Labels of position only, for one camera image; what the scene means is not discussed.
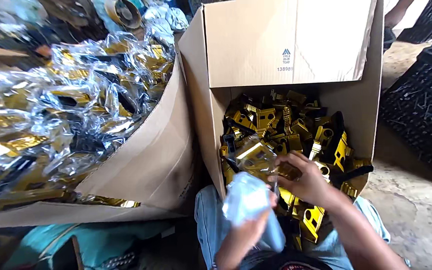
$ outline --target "printed logo on box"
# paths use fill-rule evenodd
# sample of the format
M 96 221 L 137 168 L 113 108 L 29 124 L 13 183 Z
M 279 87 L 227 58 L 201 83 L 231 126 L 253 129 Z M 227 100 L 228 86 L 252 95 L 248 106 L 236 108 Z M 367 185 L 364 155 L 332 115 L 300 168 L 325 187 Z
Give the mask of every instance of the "printed logo on box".
M 283 51 L 283 64 L 289 64 L 291 62 L 291 52 L 289 49 L 284 49 Z M 278 67 L 278 71 L 291 71 L 293 70 L 293 67 Z

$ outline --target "hand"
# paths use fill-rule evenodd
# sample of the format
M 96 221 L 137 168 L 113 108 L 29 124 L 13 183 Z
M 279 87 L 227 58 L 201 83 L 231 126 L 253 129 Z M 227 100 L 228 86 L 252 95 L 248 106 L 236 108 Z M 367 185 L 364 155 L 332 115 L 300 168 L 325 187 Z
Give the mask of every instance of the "hand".
M 278 198 L 273 192 L 268 192 L 271 208 L 274 208 Z M 267 209 L 258 218 L 248 220 L 239 227 L 231 228 L 214 258 L 218 269 L 237 269 L 246 254 L 258 243 L 265 232 L 270 211 L 272 209 Z
M 284 187 L 301 200 L 325 209 L 338 204 L 342 193 L 326 182 L 314 161 L 309 160 L 301 153 L 291 151 L 285 156 L 278 156 L 275 165 L 278 166 L 283 162 L 287 162 L 301 170 L 302 176 L 299 180 L 278 176 L 277 180 L 281 187 Z

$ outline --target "open cardboard box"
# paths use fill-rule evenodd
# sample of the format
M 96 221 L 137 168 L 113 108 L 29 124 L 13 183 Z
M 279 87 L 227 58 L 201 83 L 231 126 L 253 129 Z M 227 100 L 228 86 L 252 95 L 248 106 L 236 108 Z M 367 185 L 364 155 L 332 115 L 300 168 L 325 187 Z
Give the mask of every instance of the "open cardboard box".
M 195 197 L 193 134 L 178 61 L 161 100 L 116 153 L 76 191 L 140 202 L 136 208 L 36 202 L 0 212 L 0 227 L 144 221 L 191 214 Z
M 355 156 L 372 159 L 383 0 L 207 4 L 197 11 L 178 45 L 202 157 L 221 198 L 225 197 L 219 157 L 222 121 L 229 102 L 242 92 L 318 91 L 329 115 L 344 114 Z M 351 184 L 361 191 L 368 177 L 352 179 Z

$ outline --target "person's left hand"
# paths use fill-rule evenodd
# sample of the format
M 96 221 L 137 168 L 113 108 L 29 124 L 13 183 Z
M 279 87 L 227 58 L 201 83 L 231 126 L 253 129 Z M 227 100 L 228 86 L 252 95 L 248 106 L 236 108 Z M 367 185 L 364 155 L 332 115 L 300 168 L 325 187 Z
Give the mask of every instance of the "person's left hand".
M 268 192 L 271 208 L 274 208 L 278 203 L 278 198 L 273 192 Z M 218 269 L 237 269 L 246 254 L 258 243 L 265 232 L 270 211 L 272 209 L 267 209 L 258 218 L 245 221 L 239 227 L 231 228 L 215 256 Z

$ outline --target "pile of metal parts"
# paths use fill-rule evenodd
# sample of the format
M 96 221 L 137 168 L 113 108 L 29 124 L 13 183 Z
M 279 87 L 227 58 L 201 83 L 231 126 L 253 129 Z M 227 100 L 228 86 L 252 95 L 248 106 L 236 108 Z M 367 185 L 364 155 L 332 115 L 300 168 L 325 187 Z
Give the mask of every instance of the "pile of metal parts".
M 326 116 L 316 97 L 274 90 L 262 98 L 242 94 L 231 101 L 225 114 L 225 134 L 220 156 L 225 183 L 239 171 L 246 171 L 273 187 L 269 175 L 298 181 L 302 172 L 289 163 L 274 167 L 277 155 L 290 151 L 303 153 L 314 161 L 328 183 L 354 199 L 358 190 L 349 180 L 373 171 L 371 161 L 357 159 L 348 146 L 343 114 Z M 317 243 L 325 210 L 310 205 L 279 187 L 277 213 L 291 248 L 302 250 L 301 239 Z
M 157 105 L 175 51 L 118 32 L 54 45 L 49 65 L 0 72 L 0 211 L 40 200 L 137 207 L 73 189 Z

